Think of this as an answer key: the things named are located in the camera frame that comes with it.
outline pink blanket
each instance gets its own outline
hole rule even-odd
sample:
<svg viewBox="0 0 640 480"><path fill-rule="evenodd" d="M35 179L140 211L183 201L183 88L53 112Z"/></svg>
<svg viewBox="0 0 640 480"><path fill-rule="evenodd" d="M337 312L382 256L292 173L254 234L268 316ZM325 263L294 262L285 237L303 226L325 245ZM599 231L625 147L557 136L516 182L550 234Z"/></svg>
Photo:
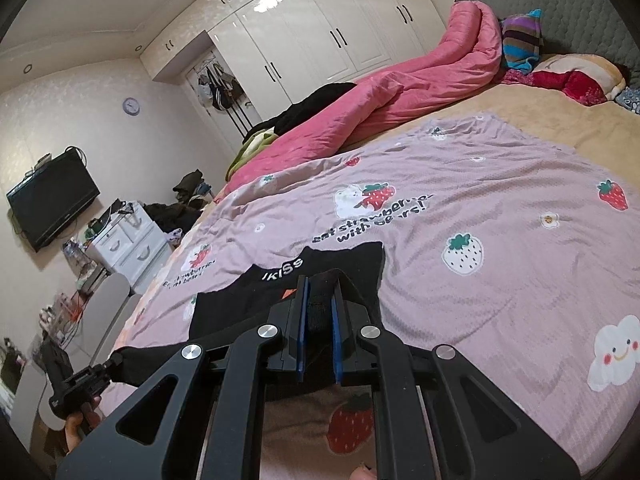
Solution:
<svg viewBox="0 0 640 480"><path fill-rule="evenodd" d="M454 4L447 31L433 51L358 81L356 88L240 168L223 195L469 97L491 81L501 55L500 27L492 10L482 2Z"/></svg>

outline ceiling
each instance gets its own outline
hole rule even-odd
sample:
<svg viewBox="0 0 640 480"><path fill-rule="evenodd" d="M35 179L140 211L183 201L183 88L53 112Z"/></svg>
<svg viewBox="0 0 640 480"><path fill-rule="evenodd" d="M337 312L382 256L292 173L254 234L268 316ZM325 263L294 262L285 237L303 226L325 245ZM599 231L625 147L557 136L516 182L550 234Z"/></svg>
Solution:
<svg viewBox="0 0 640 480"><path fill-rule="evenodd" d="M27 0L0 43L0 92L72 66L139 56L194 1Z"/></svg>

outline human hand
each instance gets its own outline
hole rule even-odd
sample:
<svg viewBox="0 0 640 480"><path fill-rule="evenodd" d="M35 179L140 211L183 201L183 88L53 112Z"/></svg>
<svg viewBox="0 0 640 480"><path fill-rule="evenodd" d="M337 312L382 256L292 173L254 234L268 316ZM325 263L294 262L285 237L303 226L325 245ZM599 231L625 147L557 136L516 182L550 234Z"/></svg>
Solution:
<svg viewBox="0 0 640 480"><path fill-rule="evenodd" d="M82 439L78 434L78 427L82 424L84 417L86 416L86 421L89 426L93 429L98 424L100 424L100 415L94 412L94 410L100 404L102 399L100 397L94 397L93 402L91 403L91 411L86 415L83 415L81 412L75 412L69 415L65 421L65 437L66 437L66 446L69 448L69 452L72 452Z"/></svg>
<svg viewBox="0 0 640 480"><path fill-rule="evenodd" d="M363 464L351 473L349 480L378 480L378 472Z"/></svg>

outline striped pillow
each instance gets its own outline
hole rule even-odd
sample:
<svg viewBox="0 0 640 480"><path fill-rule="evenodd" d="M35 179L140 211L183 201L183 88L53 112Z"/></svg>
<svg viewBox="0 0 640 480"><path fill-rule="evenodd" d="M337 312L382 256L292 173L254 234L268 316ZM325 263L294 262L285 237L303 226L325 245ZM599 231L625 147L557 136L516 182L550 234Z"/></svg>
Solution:
<svg viewBox="0 0 640 480"><path fill-rule="evenodd" d="M515 14L502 21L502 51L508 68L528 74L540 59L540 9Z"/></svg>

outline wall-mounted television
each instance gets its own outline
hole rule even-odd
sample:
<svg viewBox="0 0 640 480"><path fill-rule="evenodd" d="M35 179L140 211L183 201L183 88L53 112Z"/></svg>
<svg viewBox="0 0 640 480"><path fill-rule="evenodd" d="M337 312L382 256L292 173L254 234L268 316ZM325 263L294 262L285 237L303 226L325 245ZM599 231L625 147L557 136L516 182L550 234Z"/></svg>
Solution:
<svg viewBox="0 0 640 480"><path fill-rule="evenodd" d="M7 193L15 221L38 252L100 194L77 148L44 164Z"/></svg>

